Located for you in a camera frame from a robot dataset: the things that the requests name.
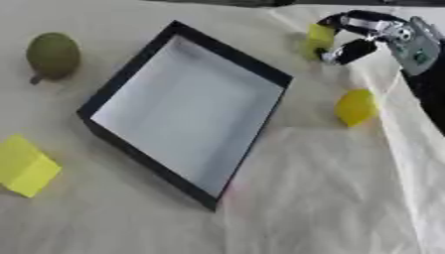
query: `yellow cube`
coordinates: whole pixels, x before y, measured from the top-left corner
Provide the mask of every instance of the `yellow cube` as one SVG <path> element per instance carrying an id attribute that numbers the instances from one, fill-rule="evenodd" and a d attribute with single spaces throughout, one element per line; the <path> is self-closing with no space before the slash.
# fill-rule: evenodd
<path id="1" fill-rule="evenodd" d="M 300 46 L 300 52 L 308 60 L 316 60 L 315 50 L 330 49 L 334 43 L 335 30 L 318 24 L 312 24 L 306 35 L 306 40 Z"/>
<path id="2" fill-rule="evenodd" d="M 352 127 L 374 117 L 377 108 L 369 90 L 352 89 L 337 102 L 335 112 L 348 127 Z"/>
<path id="3" fill-rule="evenodd" d="M 0 144 L 0 184 L 10 191 L 33 197 L 60 170 L 59 165 L 20 135 Z"/>

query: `tablecloth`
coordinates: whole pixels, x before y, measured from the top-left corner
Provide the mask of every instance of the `tablecloth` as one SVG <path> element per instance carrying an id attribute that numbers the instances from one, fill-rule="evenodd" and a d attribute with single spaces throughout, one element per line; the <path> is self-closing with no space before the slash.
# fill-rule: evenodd
<path id="1" fill-rule="evenodd" d="M 352 8 L 4 0 L 0 139 L 21 133 L 64 168 L 35 198 L 0 192 L 0 252 L 441 253 L 444 141 L 396 62 L 385 48 L 349 66 L 308 63 L 295 50 L 310 23 Z M 442 9 L 372 9 L 445 25 Z M 215 213 L 74 114 L 175 19 L 295 76 Z M 24 51 L 49 31 L 75 38 L 83 64 L 70 80 L 32 86 Z M 347 129 L 333 107 L 352 87 L 368 87 L 380 115 Z"/>

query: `olive green ball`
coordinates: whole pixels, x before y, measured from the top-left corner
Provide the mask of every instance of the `olive green ball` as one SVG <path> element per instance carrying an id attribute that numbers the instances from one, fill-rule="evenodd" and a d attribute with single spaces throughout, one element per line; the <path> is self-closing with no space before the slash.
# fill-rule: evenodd
<path id="1" fill-rule="evenodd" d="M 67 35 L 47 33 L 35 38 L 27 49 L 27 59 L 36 76 L 62 79 L 72 75 L 80 65 L 80 50 Z"/>

